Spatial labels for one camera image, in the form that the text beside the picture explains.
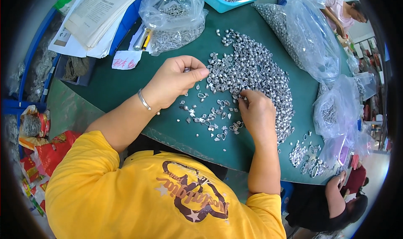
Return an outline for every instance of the green work mat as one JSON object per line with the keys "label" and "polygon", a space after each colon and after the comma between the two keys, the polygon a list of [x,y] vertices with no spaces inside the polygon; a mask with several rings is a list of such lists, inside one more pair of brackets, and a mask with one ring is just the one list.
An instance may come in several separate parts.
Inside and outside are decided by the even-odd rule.
{"label": "green work mat", "polygon": [[[327,171],[323,176],[311,178],[308,174],[302,175],[300,168],[294,168],[289,161],[289,153],[295,147],[297,140],[302,142],[304,134],[308,133],[308,131],[312,131],[312,136],[308,136],[308,139],[304,141],[305,146],[308,147],[310,141],[312,141],[313,146],[320,145],[323,147],[324,145],[322,138],[315,134],[312,121],[312,104],[316,100],[318,82],[307,72],[297,68],[269,25],[249,4],[224,14],[219,14],[207,4],[205,9],[209,10],[205,30],[199,38],[190,44],[178,50],[164,52],[158,57],[144,52],[141,61],[132,70],[112,69],[113,56],[109,55],[97,60],[92,79],[87,87],[66,84],[100,110],[104,112],[111,111],[144,87],[167,58],[185,54],[192,55],[205,65],[208,65],[209,55],[212,52],[219,53],[219,56],[222,56],[223,53],[233,53],[232,46],[224,47],[221,43],[224,30],[232,28],[265,45],[273,53],[272,58],[279,67],[289,73],[289,87],[293,96],[293,109],[295,110],[291,125],[295,127],[295,131],[287,138],[285,143],[279,146],[279,149],[281,149],[279,154],[281,179],[291,182],[324,185],[333,175],[332,172]],[[119,46],[119,50],[128,49],[132,35],[137,31],[140,24],[141,20],[138,20]],[[216,35],[216,29],[220,29],[222,32],[220,37]],[[347,55],[341,46],[340,56],[341,73],[351,76],[346,63]],[[231,112],[231,119],[225,118],[221,120],[217,117],[212,123],[216,123],[219,129],[215,129],[213,132],[208,131],[206,125],[195,123],[193,120],[190,124],[185,121],[189,117],[189,113],[179,108],[181,100],[184,100],[185,105],[189,106],[189,108],[193,104],[197,105],[197,108],[195,108],[196,117],[211,113],[212,107],[217,109],[219,107],[217,100],[228,100],[231,103],[230,106],[224,108],[226,113],[229,113],[228,108],[238,108],[236,104],[232,103],[229,91],[224,93],[217,92],[213,95],[211,91],[205,89],[207,84],[205,79],[197,84],[200,85],[199,90],[192,88],[189,90],[189,96],[178,97],[171,107],[162,110],[161,115],[155,116],[142,133],[203,160],[234,170],[248,172],[254,153],[254,143],[245,127],[239,129],[240,133],[238,135],[228,130],[225,141],[214,141],[214,137],[210,137],[211,133],[214,136],[222,133],[222,126],[229,127],[233,122],[241,121],[240,112]],[[199,92],[209,93],[203,103],[197,97]]]}

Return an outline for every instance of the pink shirt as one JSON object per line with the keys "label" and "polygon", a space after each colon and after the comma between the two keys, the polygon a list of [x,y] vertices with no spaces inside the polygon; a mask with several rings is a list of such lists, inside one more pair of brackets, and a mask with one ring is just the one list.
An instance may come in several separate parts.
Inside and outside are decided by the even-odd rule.
{"label": "pink shirt", "polygon": [[[343,15],[343,2],[344,0],[325,0],[325,6],[335,15],[340,21],[341,26],[344,28],[344,32],[348,32],[350,27],[354,25],[353,18],[345,18]],[[328,17],[326,17],[330,27],[335,30],[336,25]]]}

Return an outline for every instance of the paper with red writing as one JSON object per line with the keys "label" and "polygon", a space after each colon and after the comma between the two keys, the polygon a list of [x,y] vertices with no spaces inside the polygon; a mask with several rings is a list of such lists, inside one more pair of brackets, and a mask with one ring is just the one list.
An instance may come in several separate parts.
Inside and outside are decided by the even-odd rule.
{"label": "paper with red writing", "polygon": [[117,51],[112,61],[113,69],[128,70],[136,67],[143,51]]}

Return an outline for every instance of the yellow pen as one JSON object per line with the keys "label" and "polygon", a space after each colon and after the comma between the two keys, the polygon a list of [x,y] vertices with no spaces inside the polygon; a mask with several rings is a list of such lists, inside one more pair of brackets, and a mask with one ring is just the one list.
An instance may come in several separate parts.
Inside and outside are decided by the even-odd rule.
{"label": "yellow pen", "polygon": [[147,48],[147,46],[148,46],[148,44],[149,44],[149,42],[150,42],[151,35],[152,35],[152,31],[150,31],[150,32],[148,33],[147,37],[146,37],[145,40],[144,40],[143,47],[141,48],[143,51],[145,51],[145,49]]}

